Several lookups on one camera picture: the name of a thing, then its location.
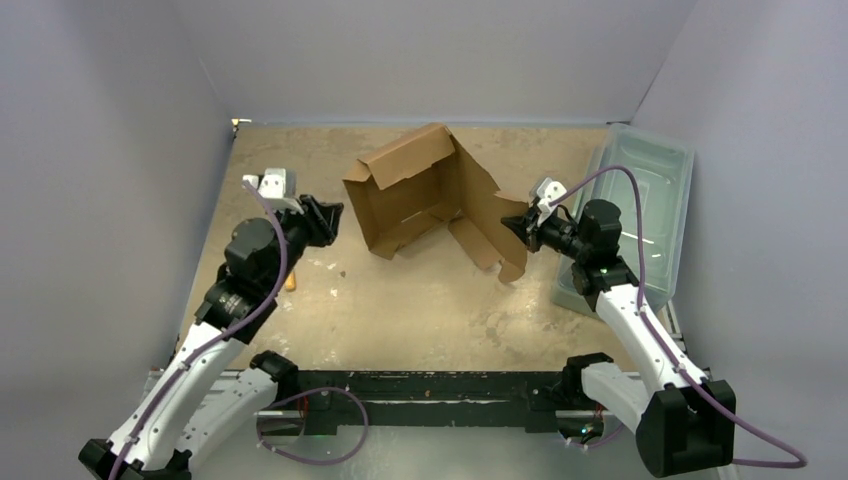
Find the brown cardboard box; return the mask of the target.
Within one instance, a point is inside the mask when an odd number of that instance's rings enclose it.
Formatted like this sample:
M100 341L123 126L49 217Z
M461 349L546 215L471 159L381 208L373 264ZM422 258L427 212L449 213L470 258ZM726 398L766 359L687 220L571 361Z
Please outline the brown cardboard box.
M343 178L369 251L392 259L445 225L475 265L519 280L527 251L502 224L528 204L504 191L449 128L430 123L355 160Z

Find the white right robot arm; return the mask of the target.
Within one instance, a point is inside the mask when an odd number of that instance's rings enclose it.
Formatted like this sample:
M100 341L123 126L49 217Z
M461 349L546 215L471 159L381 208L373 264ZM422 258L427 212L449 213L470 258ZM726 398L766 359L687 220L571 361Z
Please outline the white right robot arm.
M662 329L642 283L619 253L621 211L591 200L579 219L545 216L535 201L525 213L502 218L530 252L548 247L572 259L575 289L622 342L639 377L624 374L600 354L572 357L561 381L576 407L592 400L630 430L645 468L656 478L730 464L736 396L712 381Z

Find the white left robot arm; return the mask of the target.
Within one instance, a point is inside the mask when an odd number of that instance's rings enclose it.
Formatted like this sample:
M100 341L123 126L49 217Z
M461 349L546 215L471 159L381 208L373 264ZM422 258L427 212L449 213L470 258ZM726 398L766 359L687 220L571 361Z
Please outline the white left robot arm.
M80 462L97 479L189 479L261 408L298 395L298 368L259 354L234 384L213 395L224 370L277 307L287 274L308 247L337 238L344 206L301 195L293 206L238 224L182 346L136 411L106 439L91 439Z

